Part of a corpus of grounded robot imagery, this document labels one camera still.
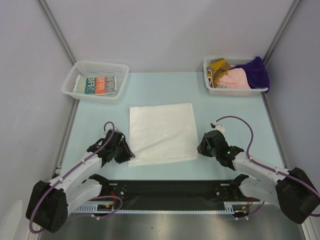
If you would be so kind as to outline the white towel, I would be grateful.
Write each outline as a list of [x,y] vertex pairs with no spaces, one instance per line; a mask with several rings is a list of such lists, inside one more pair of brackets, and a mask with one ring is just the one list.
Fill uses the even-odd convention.
[[135,106],[129,109],[130,167],[198,158],[199,144],[191,103]]

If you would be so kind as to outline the colourful rabbit print towel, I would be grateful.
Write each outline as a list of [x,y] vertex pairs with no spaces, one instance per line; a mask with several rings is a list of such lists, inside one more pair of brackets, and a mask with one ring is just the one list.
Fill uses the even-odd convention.
[[111,95],[117,91],[118,79],[114,75],[85,77],[78,75],[73,92],[84,95]]

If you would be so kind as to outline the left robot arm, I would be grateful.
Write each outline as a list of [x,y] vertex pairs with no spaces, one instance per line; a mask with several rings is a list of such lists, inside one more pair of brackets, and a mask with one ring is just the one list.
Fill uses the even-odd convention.
[[33,225],[37,224],[43,230],[57,232],[74,210],[90,200],[121,202],[113,193],[110,181],[97,172],[112,160],[122,164],[134,156],[125,135],[109,129],[67,173],[34,185],[25,214],[30,231],[36,234]]

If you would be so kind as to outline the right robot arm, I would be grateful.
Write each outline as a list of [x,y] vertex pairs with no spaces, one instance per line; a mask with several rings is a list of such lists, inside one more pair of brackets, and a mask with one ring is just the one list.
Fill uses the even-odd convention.
[[230,188],[230,195],[236,201],[252,197],[267,202],[296,224],[302,224],[320,205],[320,194],[303,170],[267,165],[248,156],[242,148],[229,146],[218,130],[205,133],[197,151],[241,173]]

